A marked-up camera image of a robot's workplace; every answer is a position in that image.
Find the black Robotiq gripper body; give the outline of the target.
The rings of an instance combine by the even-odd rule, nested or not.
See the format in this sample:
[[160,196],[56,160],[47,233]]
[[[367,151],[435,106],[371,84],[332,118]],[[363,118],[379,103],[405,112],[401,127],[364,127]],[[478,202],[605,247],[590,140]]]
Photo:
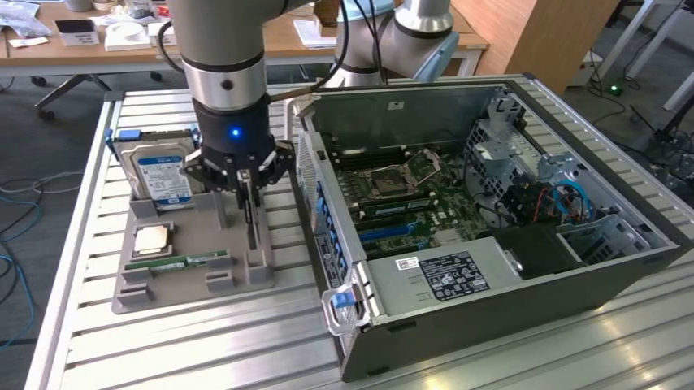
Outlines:
[[259,167],[275,151],[270,131],[270,96],[239,110],[212,110],[194,99],[202,135],[202,156],[219,168],[226,157],[234,158],[236,170]]

